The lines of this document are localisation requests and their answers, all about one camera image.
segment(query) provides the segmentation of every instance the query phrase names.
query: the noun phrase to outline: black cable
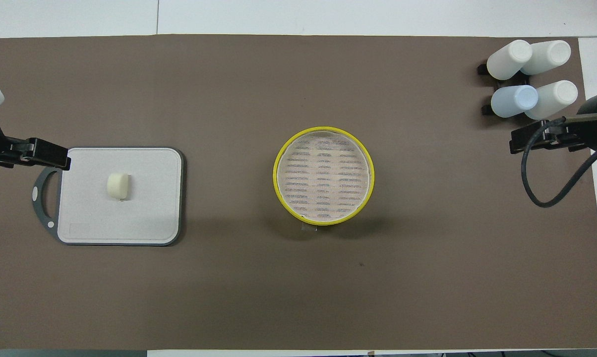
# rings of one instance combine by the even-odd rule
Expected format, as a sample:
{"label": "black cable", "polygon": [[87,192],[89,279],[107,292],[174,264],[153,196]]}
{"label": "black cable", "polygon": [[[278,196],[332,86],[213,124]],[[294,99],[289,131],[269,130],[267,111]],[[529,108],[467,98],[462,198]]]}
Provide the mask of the black cable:
{"label": "black cable", "polygon": [[532,147],[537,142],[537,140],[539,140],[539,138],[541,138],[541,136],[543,135],[543,132],[545,132],[548,128],[550,128],[552,126],[561,125],[564,122],[565,122],[565,118],[551,120],[549,122],[546,122],[546,124],[544,124],[541,128],[539,128],[537,131],[535,131],[535,133],[532,134],[532,136],[530,137],[530,140],[528,140],[528,144],[526,145],[525,151],[523,152],[523,157],[521,158],[521,181],[523,182],[523,188],[525,188],[526,193],[528,194],[528,197],[530,197],[530,200],[532,200],[532,202],[534,202],[534,204],[539,207],[547,208],[547,207],[552,207],[552,206],[556,205],[557,203],[559,203],[568,193],[570,193],[570,190],[578,182],[578,180],[581,178],[581,176],[583,176],[583,174],[597,160],[597,150],[596,150],[589,158],[587,158],[587,160],[585,160],[585,162],[583,162],[582,165],[580,165],[580,167],[578,168],[578,170],[576,172],[574,172],[574,175],[572,175],[572,177],[570,178],[568,183],[566,183],[565,186],[563,186],[561,191],[553,199],[551,199],[550,201],[547,201],[547,202],[539,201],[539,199],[535,196],[534,192],[532,192],[532,189],[530,188],[530,184],[528,183],[528,173],[527,173],[528,154],[530,153],[530,150],[532,150]]}
{"label": "black cable", "polygon": [[554,353],[550,353],[550,352],[544,351],[544,350],[541,350],[541,352],[543,352],[546,355],[551,356],[551,357],[564,357],[564,356],[561,356],[561,355],[555,355]]}

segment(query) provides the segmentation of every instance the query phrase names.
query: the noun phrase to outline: cutting board handle hole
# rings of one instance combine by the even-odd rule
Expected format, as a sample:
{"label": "cutting board handle hole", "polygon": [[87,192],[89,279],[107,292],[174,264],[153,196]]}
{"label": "cutting board handle hole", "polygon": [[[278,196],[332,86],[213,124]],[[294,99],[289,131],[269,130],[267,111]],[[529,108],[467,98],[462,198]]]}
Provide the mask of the cutting board handle hole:
{"label": "cutting board handle hole", "polygon": [[56,217],[59,177],[58,172],[53,172],[47,176],[45,183],[43,183],[41,203],[43,205],[43,212],[45,212],[47,217]]}

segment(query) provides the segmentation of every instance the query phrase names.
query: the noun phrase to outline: white bottle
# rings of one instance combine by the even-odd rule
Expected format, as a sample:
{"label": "white bottle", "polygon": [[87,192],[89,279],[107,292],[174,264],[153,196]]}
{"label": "white bottle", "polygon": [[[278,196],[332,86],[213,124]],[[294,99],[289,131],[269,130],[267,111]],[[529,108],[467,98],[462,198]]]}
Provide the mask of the white bottle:
{"label": "white bottle", "polygon": [[521,69],[532,58],[532,47],[523,39],[517,39],[500,48],[488,57],[488,73],[505,81]]}
{"label": "white bottle", "polygon": [[561,40],[532,43],[530,47],[532,47],[532,58],[521,68],[521,72],[528,75],[557,68],[566,63],[572,53],[570,45]]}
{"label": "white bottle", "polygon": [[532,86],[509,86],[499,88],[490,100],[490,106],[497,116],[509,118],[529,111],[538,101],[538,93]]}
{"label": "white bottle", "polygon": [[578,89],[570,81],[558,81],[537,88],[538,102],[526,115],[534,120],[545,119],[575,102]]}

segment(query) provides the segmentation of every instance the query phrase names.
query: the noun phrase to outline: brown tablecloth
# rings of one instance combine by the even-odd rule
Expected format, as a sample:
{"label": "brown tablecloth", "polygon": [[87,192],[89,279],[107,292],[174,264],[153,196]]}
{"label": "brown tablecloth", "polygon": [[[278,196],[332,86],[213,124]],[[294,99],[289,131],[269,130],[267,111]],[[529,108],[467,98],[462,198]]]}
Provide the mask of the brown tablecloth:
{"label": "brown tablecloth", "polygon": [[[534,206],[520,119],[480,115],[496,38],[0,39],[0,124],[66,147],[171,146],[187,159],[168,247],[67,246],[37,221],[40,169],[0,167],[0,348],[597,348],[591,174]],[[564,66],[584,101],[578,41]],[[366,208],[316,233],[283,209],[274,158],[330,125],[369,150]],[[536,151],[540,197],[588,151]]]}

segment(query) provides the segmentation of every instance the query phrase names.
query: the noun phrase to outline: yellow rim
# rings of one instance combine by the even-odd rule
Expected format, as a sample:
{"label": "yellow rim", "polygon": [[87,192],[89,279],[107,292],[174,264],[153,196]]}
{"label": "yellow rim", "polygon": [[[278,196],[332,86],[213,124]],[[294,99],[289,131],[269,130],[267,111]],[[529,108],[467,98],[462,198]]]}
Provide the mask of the yellow rim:
{"label": "yellow rim", "polygon": [[[303,135],[305,135],[307,133],[310,133],[312,131],[333,131],[335,133],[339,133],[339,134],[342,134],[344,136],[347,136],[348,138],[350,138],[351,140],[353,140],[358,145],[358,147],[360,148],[360,150],[364,154],[365,158],[367,159],[367,163],[369,164],[369,191],[367,191],[367,195],[365,196],[364,201],[362,201],[362,203],[360,204],[360,206],[358,206],[358,208],[356,208],[356,210],[353,211],[350,215],[348,215],[348,216],[346,216],[344,218],[341,218],[341,219],[337,219],[336,221],[319,222],[319,221],[312,221],[311,219],[307,219],[307,218],[299,215],[297,212],[294,212],[294,210],[292,210],[292,208],[287,203],[285,203],[285,201],[283,200],[283,197],[281,196],[281,190],[279,188],[279,183],[278,183],[277,177],[276,177],[276,171],[278,171],[279,161],[281,160],[281,156],[283,156],[283,154],[285,153],[285,150],[290,146],[290,144],[294,140],[296,140],[297,138],[299,138],[299,136],[303,136]],[[331,226],[332,224],[337,224],[337,223],[340,223],[340,222],[344,222],[344,221],[350,219],[351,217],[357,215],[358,212],[360,212],[360,210],[362,210],[362,208],[364,208],[364,206],[367,204],[367,201],[369,201],[369,197],[371,197],[371,193],[373,192],[374,178],[375,178],[375,172],[373,171],[373,161],[371,160],[371,156],[369,156],[369,152],[364,147],[364,145],[360,142],[360,140],[358,140],[355,136],[351,135],[350,133],[344,131],[343,129],[334,128],[332,126],[315,126],[314,128],[305,129],[305,130],[297,133],[296,135],[292,136],[281,147],[281,150],[279,151],[279,154],[276,156],[276,160],[274,160],[274,168],[272,170],[272,180],[273,180],[273,184],[274,184],[274,192],[276,192],[276,197],[281,202],[281,205],[283,205],[283,207],[285,207],[285,209],[288,212],[290,212],[292,214],[292,216],[296,217],[297,219],[300,219],[301,221],[303,221],[305,223],[313,224],[315,226]]]}

